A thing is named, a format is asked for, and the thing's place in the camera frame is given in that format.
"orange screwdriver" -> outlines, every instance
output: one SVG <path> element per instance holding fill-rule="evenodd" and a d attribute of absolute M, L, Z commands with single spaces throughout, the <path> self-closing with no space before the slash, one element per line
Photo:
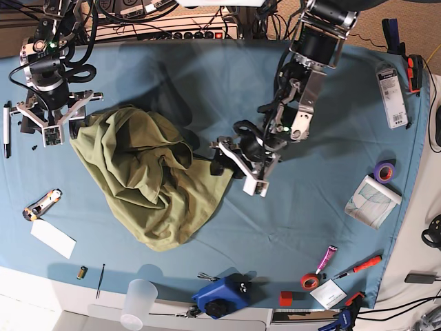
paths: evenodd
<path fill-rule="evenodd" d="M 357 265 L 353 269 L 350 269 L 350 271 L 338 274 L 333 279 L 340 279 L 340 278 L 346 277 L 348 274 L 353 274 L 355 272 L 359 272 L 359 271 L 366 269 L 366 268 L 369 268 L 375 264 L 379 264 L 380 262 L 381 262 L 381 255 L 377 255 L 376 257 L 373 257 L 372 259 L 369 259 L 368 261 L 366 261 L 360 265 Z"/>

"purple tape roll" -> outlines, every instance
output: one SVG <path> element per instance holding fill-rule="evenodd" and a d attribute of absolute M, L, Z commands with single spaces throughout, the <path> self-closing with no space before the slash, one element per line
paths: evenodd
<path fill-rule="evenodd" d="M 395 168 L 389 162 L 380 162 L 373 169 L 373 176 L 378 183 L 387 184 L 395 176 Z"/>

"blue table cover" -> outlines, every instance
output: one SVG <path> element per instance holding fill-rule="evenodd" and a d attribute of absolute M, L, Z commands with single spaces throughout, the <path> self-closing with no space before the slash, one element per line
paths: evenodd
<path fill-rule="evenodd" d="M 105 101 L 89 103 L 88 113 L 126 103 L 160 112 L 199 144 L 197 153 L 208 157 L 213 153 L 209 142 L 233 134 L 235 121 L 260 118 L 256 109 L 272 100 L 272 81 L 285 47 L 231 40 L 106 44 L 96 46 L 88 61 L 96 66 L 96 78 L 70 89 L 104 93 Z M 387 126 L 375 75 L 381 61 L 398 69 L 413 123 L 408 130 Z M 0 60 L 3 102 L 26 96 L 8 81 L 18 65 L 18 58 Z M 113 217 L 68 142 L 45 149 L 39 133 L 19 133 L 21 116 L 13 116 L 12 156 L 0 160 L 0 265 L 96 288 L 105 263 L 102 290 L 125 293 L 132 279 L 144 278 L 157 285 L 160 299 L 188 302 L 207 285 L 196 278 L 198 272 L 247 273 L 253 278 L 255 307 L 277 308 L 280 291 L 288 290 L 295 292 L 293 308 L 321 308 L 302 291 L 300 278 L 315 272 L 327 247 L 335 245 L 338 252 L 324 270 L 328 277 L 383 254 L 381 264 L 337 281 L 348 296 L 365 291 L 365 305 L 373 307 L 418 171 L 428 80 L 424 77 L 419 97 L 410 94 L 400 57 L 351 46 L 345 47 L 338 68 L 327 72 L 309 138 L 284 151 L 267 197 L 250 197 L 242 191 L 243 181 L 232 181 L 212 219 L 186 244 L 167 252 L 137 242 Z M 23 73 L 17 77 L 24 81 Z M 385 159 L 397 160 L 391 186 L 403 201 L 374 230 L 347 216 L 344 207 L 363 177 Z M 53 188 L 63 196 L 43 219 L 76 240 L 70 260 L 34 238 L 32 224 L 21 214 Z M 79 281 L 81 265 L 89 270 Z"/>

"red tape roll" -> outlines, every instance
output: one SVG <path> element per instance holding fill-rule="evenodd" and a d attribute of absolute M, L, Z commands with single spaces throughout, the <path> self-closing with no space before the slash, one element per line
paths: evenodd
<path fill-rule="evenodd" d="M 302 285 L 303 290 L 313 290 L 318 287 L 320 280 L 316 274 L 306 274 L 300 279 L 300 284 Z"/>

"plastic cup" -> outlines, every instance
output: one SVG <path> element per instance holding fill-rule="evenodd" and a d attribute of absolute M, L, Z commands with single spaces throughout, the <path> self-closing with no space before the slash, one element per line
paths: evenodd
<path fill-rule="evenodd" d="M 139 331 L 157 296 L 158 290 L 149 281 L 143 279 L 131 281 L 120 318 L 123 327 L 131 331 Z"/>

